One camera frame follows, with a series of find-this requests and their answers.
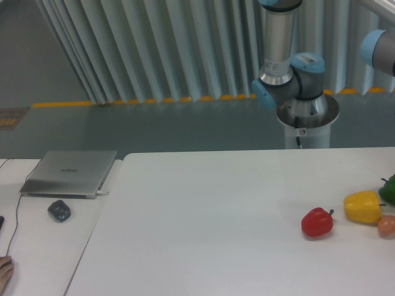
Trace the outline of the person's hand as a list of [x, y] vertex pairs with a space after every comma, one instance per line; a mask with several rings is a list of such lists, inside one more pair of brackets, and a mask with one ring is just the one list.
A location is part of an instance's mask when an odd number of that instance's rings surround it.
[[11, 256], [1, 257], [0, 266], [1, 266], [0, 291], [2, 293], [14, 272], [14, 264], [12, 262], [12, 257]]

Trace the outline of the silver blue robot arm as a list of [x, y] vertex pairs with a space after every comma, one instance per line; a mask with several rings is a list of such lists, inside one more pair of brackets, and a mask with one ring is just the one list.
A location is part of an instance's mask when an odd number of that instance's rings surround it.
[[[325, 62], [320, 55], [291, 55], [294, 13], [301, 1], [260, 1], [267, 12], [264, 64], [252, 82], [259, 102], [276, 108], [289, 99], [312, 101], [323, 94]], [[367, 65], [394, 75], [394, 32], [373, 30], [360, 45], [360, 58]]]

